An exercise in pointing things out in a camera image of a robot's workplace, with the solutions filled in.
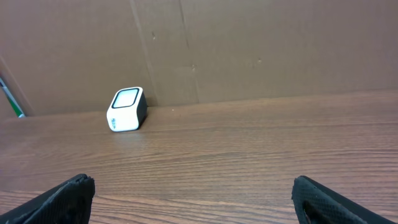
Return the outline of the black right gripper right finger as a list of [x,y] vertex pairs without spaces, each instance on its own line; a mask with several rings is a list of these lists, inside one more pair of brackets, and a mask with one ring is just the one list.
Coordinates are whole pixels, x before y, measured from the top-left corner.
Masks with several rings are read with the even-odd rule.
[[292,201],[300,224],[394,224],[304,175],[294,180]]

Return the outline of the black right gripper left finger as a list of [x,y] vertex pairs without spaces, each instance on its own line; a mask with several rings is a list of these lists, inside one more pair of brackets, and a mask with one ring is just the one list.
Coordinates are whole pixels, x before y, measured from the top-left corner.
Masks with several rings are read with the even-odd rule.
[[88,224],[95,180],[78,174],[1,215],[5,224]]

